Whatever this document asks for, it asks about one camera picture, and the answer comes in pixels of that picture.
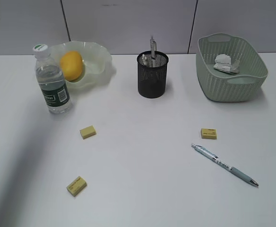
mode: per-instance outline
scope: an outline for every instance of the pen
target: pen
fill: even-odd
[[[259,184],[253,180],[251,177],[247,176],[246,174],[242,173],[239,169],[233,167],[233,166],[229,166],[223,162],[221,162],[218,159],[218,156],[211,153],[209,150],[207,150],[206,148],[200,146],[200,145],[196,145],[196,144],[191,144],[191,146],[199,153],[201,153],[202,155],[204,155],[205,157],[209,158],[210,160],[212,160],[213,162],[215,162],[216,164],[218,164],[219,166],[221,166],[222,168],[226,169],[227,171],[231,172],[233,175],[237,176],[238,178],[242,179],[243,181],[258,187]]]

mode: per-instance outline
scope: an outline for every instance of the white bottle cap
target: white bottle cap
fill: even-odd
[[[34,46],[33,51],[36,58],[47,57],[50,55],[48,46],[46,44],[38,44]]]

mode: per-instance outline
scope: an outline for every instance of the green bottle label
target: green bottle label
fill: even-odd
[[[56,90],[46,91],[41,89],[41,91],[44,95],[46,104],[51,107],[58,107],[64,105],[70,99],[70,95],[68,94],[68,90],[65,83],[62,87]]]

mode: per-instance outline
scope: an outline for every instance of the gray pencil grip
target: gray pencil grip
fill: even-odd
[[[243,181],[250,183],[251,178],[249,176],[247,176],[246,174],[242,173],[239,169],[232,167],[230,172],[237,176],[238,178],[242,179]]]

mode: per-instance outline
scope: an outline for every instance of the green plastic basket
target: green plastic basket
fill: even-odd
[[[196,71],[205,96],[216,102],[242,102],[251,99],[268,75],[256,50],[240,37],[218,33],[198,40]],[[240,60],[240,73],[227,74],[214,69],[219,54]]]

